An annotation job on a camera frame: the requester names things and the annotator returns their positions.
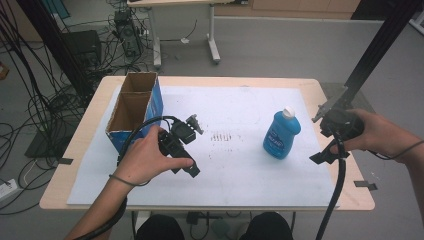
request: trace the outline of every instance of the blue liquid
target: blue liquid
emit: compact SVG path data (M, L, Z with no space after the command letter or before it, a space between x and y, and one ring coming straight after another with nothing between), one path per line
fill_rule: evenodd
M301 130L299 121L296 117L287 119L282 111L274 114L274 121L265 135L264 149L277 159L285 158L292 146L294 136Z

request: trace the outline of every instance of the blue bottle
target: blue bottle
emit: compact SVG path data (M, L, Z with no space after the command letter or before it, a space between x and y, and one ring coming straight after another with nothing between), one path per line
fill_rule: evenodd
M274 121L265 135L265 150L277 159L285 158L292 146L294 136L300 133L300 124L293 108L287 106L274 114Z

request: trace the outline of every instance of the bottle cap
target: bottle cap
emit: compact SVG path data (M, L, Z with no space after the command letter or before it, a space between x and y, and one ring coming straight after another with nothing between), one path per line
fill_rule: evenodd
M292 119L292 118L294 118L295 117L295 112L294 112L294 109L292 108L292 107L290 107L290 106L286 106L285 108L284 108L284 110L283 110L283 117L285 118L285 119Z

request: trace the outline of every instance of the black pants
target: black pants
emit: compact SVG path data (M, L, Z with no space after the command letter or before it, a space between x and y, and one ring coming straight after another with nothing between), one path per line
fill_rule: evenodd
M138 229L140 240L184 240L178 222L168 216L153 215ZM266 212L252 219L240 240L292 240L287 221L278 213Z

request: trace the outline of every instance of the hand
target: hand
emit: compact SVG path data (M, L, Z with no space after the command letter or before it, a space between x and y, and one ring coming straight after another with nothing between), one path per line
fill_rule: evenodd
M355 149L370 150L389 157L393 157L409 146L420 141L420 138L390 122L384 117L369 113L365 110L349 110L356 114L365 125L364 132L353 139L344 142L346 151ZM333 146L332 153L337 153Z
M193 165L190 158L168 158L160 152L158 133L161 130L152 125L144 139L137 139L113 175L133 184L142 184L166 170Z

